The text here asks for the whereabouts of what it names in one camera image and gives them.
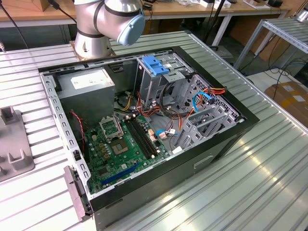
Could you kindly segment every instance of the yellow wire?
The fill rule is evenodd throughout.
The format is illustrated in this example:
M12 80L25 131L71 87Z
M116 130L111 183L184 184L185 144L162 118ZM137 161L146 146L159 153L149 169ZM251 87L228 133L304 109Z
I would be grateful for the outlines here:
M126 111L127 109L129 109L129 106L130 106L130 99L131 99L131 96L129 97L129 99L128 99L128 103L127 103L127 105L126 105L126 107L125 108L123 108L123 109L121 109L121 111Z

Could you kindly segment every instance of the motherboard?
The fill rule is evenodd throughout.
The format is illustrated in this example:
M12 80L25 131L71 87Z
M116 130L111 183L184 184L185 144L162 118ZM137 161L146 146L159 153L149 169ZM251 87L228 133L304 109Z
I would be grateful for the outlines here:
M94 194L169 156L164 145L151 136L142 115L119 120L108 118L85 132L91 172L90 193Z

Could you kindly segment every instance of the wooden desk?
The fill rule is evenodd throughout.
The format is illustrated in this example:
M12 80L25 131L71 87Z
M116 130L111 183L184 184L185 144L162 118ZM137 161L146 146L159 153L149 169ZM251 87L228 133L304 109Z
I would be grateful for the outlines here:
M76 18L74 4L71 0L57 0L61 8L72 17ZM11 17L16 21L18 26L47 26L47 25L65 25L73 24L74 22L67 18L62 12L55 10L53 7L48 7L44 12L29 11L11 6L6 6L5 9ZM282 5L280 9L272 8L256 10L245 4L243 0L238 0L236 4L232 4L230 8L222 9L219 16L224 17L224 20L219 28L213 45L218 45L223 33L225 32L232 16L239 15L260 15L260 14L279 14L279 17L284 17L290 7ZM150 18L150 12L144 11L146 18ZM183 6L177 2L164 3L156 2L153 4L153 19L171 19L171 18L197 18L209 17L211 9L205 8L199 4L191 6ZM0 10L0 27L13 27L3 11Z

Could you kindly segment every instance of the green circuit board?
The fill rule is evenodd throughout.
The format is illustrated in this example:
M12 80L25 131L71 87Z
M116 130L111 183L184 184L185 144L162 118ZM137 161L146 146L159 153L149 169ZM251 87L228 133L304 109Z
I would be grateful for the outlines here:
M142 115L139 115L136 120L141 127L150 129L149 124ZM164 145L159 141L153 143L150 140L148 133L145 132L156 150L159 150L159 153L155 158L146 159L141 148L138 146L129 129L125 125L125 122L121 120L119 121L119 124L123 130L123 137L121 139L113 139L110 143L105 139L103 130L100 126L85 132L85 137L89 143L90 158L87 165L91 172L91 179L89 180L91 194L97 193L169 156ZM108 128L104 127L104 129L106 130L106 134L111 134L115 131L114 126L110 123L108 123ZM134 171L108 184L102 185L103 180L110 179L110 177L131 168L134 168Z

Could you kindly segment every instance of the blue expansion slot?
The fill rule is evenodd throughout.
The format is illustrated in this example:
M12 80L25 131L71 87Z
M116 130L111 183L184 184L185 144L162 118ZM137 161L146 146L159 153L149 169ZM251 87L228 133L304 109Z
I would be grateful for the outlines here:
M109 177L109 178L107 178L105 180L102 180L101 185L108 184L108 183L110 183L110 182L112 182L114 180L120 179L122 176L125 176L126 174L129 174L129 173L135 171L136 167L139 164L140 163L136 163L134 166L132 166L132 167L130 167L130 168L128 168L128 169L126 169L126 170L124 170L122 172L119 172L119 173L115 174L112 177Z

